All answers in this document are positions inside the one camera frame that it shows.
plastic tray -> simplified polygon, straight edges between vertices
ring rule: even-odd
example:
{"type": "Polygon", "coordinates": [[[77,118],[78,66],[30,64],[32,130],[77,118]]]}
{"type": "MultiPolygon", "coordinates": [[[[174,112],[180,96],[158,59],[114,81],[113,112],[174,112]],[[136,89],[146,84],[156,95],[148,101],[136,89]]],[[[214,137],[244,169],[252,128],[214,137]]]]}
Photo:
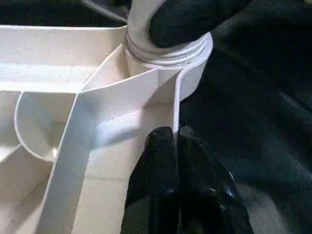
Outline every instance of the plastic tray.
{"type": "Polygon", "coordinates": [[[209,34],[191,63],[151,66],[125,32],[0,26],[0,233],[120,232],[146,136],[177,132],[212,50],[209,34]]]}

cylindrical neck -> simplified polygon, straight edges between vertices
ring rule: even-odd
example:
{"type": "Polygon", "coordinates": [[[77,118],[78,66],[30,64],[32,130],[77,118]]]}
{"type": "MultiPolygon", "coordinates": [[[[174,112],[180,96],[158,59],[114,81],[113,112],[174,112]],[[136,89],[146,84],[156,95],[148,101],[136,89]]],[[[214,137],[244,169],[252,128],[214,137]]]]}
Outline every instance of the cylindrical neck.
{"type": "Polygon", "coordinates": [[[139,59],[161,66],[183,65],[196,58],[204,49],[207,35],[196,41],[168,49],[155,47],[149,40],[151,17],[165,0],[133,0],[128,18],[127,44],[139,59]]]}

black rubber glove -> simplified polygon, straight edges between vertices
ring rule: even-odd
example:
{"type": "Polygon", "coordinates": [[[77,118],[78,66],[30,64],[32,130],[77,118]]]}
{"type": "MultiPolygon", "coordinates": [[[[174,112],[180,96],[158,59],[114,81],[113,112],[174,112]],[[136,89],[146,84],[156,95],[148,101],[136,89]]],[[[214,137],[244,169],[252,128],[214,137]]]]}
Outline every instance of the black rubber glove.
{"type": "MultiPolygon", "coordinates": [[[[112,0],[113,6],[131,0],[112,0]]],[[[252,0],[166,0],[151,18],[150,39],[159,48],[191,42],[241,11],[252,0]]]]}
{"type": "Polygon", "coordinates": [[[176,234],[177,172],[171,129],[155,129],[129,179],[121,234],[176,234]]]}
{"type": "Polygon", "coordinates": [[[180,129],[178,167],[184,233],[253,234],[230,173],[190,127],[180,129]]]}

gloved finger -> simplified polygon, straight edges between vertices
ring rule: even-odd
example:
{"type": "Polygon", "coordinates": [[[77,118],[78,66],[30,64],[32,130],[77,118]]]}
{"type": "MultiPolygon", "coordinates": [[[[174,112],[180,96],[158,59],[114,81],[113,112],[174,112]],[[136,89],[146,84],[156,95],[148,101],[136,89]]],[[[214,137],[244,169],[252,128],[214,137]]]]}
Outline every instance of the gloved finger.
{"type": "Polygon", "coordinates": [[[194,41],[241,11],[252,0],[167,0],[151,18],[154,45],[166,48],[194,41]]]}

white plastic part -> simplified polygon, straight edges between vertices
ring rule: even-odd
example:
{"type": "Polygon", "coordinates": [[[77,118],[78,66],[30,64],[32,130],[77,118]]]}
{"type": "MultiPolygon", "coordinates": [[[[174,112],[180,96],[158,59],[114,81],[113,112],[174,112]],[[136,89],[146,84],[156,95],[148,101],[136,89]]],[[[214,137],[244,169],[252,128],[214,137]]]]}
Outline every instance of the white plastic part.
{"type": "Polygon", "coordinates": [[[141,60],[161,66],[186,64],[202,53],[209,34],[196,41],[167,49],[155,47],[148,36],[149,23],[165,0],[133,0],[128,17],[127,43],[130,51],[141,60]]]}
{"type": "Polygon", "coordinates": [[[37,158],[54,162],[74,94],[21,94],[15,111],[15,129],[21,144],[37,158]]]}
{"type": "Polygon", "coordinates": [[[0,26],[0,89],[80,91],[124,41],[126,27],[0,26]]]}
{"type": "Polygon", "coordinates": [[[125,28],[0,27],[0,37],[11,47],[7,41],[16,34],[20,34],[15,39],[20,49],[6,49],[7,55],[0,55],[5,68],[0,70],[4,84],[0,83],[4,100],[0,117],[11,123],[10,131],[0,128],[0,138],[6,139],[1,147],[6,153],[0,161],[0,185],[6,199],[15,199],[8,207],[0,200],[0,215],[19,221],[3,219],[0,233],[118,234],[128,179],[145,138],[160,126],[177,133],[179,103],[198,86],[212,50],[211,35],[188,64],[163,67],[143,62],[121,44],[125,28]],[[51,35],[67,43],[56,40],[56,45],[51,35]],[[80,37],[82,43],[92,43],[81,49],[80,37]],[[66,73],[66,61],[74,70],[88,69],[82,69],[82,76],[74,72],[58,77],[55,71],[66,73]],[[18,68],[15,75],[3,72],[9,70],[8,63],[18,68]],[[20,69],[21,64],[30,64],[34,80],[27,69],[20,69]],[[51,75],[43,73],[37,80],[43,64],[48,64],[51,75]],[[41,204],[42,193],[33,199],[34,192],[50,172],[41,204]],[[16,181],[9,187],[8,178],[16,181]]]}

